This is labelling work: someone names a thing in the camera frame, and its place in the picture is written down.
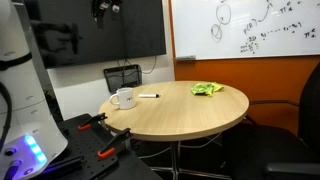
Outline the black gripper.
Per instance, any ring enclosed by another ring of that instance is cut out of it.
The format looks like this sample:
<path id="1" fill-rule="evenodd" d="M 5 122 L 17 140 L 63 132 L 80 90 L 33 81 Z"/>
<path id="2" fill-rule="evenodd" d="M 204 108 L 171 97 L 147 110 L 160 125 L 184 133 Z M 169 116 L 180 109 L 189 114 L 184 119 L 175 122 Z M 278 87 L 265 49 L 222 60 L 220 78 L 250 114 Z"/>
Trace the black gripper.
<path id="1" fill-rule="evenodd" d="M 111 9 L 113 12 L 120 11 L 122 0 L 91 0 L 91 16 L 97 24 L 98 28 L 103 28 L 104 13 Z"/>

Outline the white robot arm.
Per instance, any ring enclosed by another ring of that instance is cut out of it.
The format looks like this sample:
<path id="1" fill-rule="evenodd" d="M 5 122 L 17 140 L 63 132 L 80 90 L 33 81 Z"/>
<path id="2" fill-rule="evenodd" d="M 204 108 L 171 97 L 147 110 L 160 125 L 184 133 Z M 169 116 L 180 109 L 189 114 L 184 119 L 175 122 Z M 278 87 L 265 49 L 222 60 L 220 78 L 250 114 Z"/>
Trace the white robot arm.
<path id="1" fill-rule="evenodd" d="M 98 179 L 118 158 L 96 152 L 60 159 L 68 140 L 50 115 L 11 0 L 1 0 L 1 180 Z"/>

